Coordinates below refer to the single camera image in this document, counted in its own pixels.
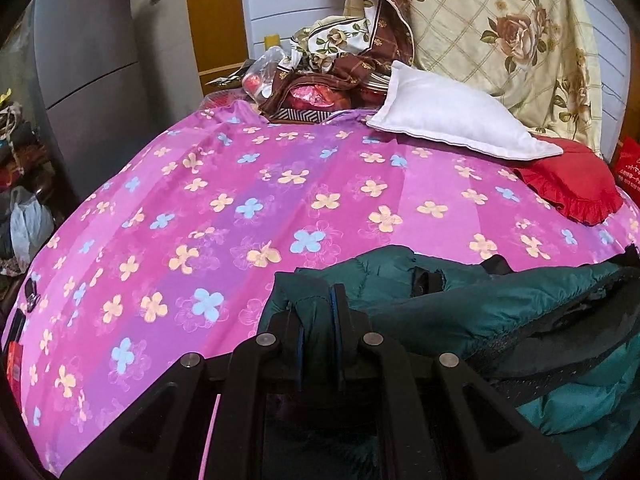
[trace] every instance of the bedsheet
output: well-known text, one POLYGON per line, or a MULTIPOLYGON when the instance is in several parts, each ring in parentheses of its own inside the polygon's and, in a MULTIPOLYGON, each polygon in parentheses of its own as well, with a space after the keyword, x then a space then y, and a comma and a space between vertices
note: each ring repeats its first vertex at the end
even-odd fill
MULTIPOLYGON (((514 270, 599 262, 636 241, 625 205, 588 228, 499 161, 341 114, 273 125, 246 102, 163 132, 59 229, 30 276, 23 419, 53 473, 185 352, 255 335, 274 272, 385 244, 514 270)), ((24 297, 17 308, 25 309, 24 297)))

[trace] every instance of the silver bolt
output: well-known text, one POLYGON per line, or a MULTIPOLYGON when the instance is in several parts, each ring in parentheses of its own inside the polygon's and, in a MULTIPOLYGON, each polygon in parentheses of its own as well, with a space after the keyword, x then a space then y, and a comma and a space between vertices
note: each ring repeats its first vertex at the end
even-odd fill
POLYGON ((447 352, 446 354, 440 354, 438 357, 438 361, 442 366, 446 366, 447 368, 455 368, 460 364, 460 359, 457 355, 447 352))
POLYGON ((385 338, 383 338, 378 332, 367 332, 362 336, 362 340, 369 346, 378 346, 385 340, 385 338))
POLYGON ((260 334, 255 338, 255 342, 260 346, 271 346, 276 342, 276 336, 270 334, 269 332, 265 332, 264 334, 260 334))
POLYGON ((180 364, 185 368, 191 368, 200 362, 200 356, 195 352, 190 352, 180 358, 180 364))

